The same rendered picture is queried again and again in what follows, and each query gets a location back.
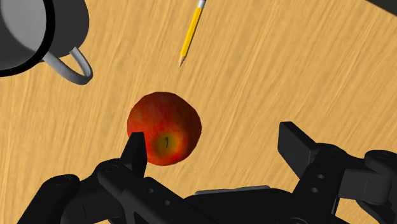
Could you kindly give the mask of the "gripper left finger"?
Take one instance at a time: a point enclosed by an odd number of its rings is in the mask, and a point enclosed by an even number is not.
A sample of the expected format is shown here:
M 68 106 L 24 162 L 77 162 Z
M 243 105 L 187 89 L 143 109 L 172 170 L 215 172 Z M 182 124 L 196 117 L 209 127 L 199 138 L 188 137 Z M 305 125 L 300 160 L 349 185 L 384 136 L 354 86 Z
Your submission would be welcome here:
M 144 135 L 133 133 L 120 158 L 103 161 L 83 181 L 45 181 L 17 224 L 214 224 L 180 196 L 144 175 Z

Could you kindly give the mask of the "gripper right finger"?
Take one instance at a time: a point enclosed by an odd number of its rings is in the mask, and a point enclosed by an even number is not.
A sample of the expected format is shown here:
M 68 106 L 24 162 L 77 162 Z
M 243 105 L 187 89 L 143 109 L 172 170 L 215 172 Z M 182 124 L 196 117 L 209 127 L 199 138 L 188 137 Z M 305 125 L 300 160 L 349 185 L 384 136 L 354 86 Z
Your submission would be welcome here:
M 346 224 L 335 215 L 340 199 L 355 200 L 379 224 L 397 224 L 397 153 L 356 158 L 293 122 L 280 123 L 277 149 L 299 178 L 281 224 Z

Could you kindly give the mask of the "red apple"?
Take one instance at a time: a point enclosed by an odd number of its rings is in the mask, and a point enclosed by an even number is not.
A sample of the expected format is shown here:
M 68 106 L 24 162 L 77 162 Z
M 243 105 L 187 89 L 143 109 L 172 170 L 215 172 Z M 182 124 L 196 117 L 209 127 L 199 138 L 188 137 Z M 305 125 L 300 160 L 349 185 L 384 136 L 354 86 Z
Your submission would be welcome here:
M 202 133 L 196 110 L 180 96 L 153 92 L 132 107 L 127 134 L 143 132 L 148 162 L 173 165 L 190 156 Z

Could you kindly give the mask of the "yellow pencil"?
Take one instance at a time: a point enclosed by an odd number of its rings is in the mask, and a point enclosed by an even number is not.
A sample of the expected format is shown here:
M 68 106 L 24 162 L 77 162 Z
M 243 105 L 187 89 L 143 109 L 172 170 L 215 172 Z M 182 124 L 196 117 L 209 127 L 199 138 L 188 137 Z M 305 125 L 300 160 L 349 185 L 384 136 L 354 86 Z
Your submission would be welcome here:
M 181 67 L 183 65 L 183 62 L 186 59 L 186 56 L 188 54 L 188 50 L 189 50 L 190 45 L 192 43 L 192 39 L 193 39 L 193 36 L 195 34 L 195 31 L 196 31 L 198 22 L 200 20 L 202 11 L 203 11 L 203 9 L 205 7 L 206 1 L 207 0 L 199 0 L 197 6 L 195 8 L 194 14 L 192 16 L 192 20 L 190 22 L 189 28 L 188 28 L 186 36 L 185 36 L 185 40 L 184 40 L 182 49 L 180 51 L 178 67 Z

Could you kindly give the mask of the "grey mug with black rim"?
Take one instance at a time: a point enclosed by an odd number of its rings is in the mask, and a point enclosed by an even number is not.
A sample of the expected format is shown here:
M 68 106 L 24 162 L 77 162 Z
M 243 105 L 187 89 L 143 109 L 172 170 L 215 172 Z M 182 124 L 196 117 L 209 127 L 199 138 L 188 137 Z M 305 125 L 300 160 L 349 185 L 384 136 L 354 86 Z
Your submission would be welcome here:
M 0 77 L 47 63 L 66 80 L 93 78 L 80 52 L 89 29 L 85 0 L 0 0 Z

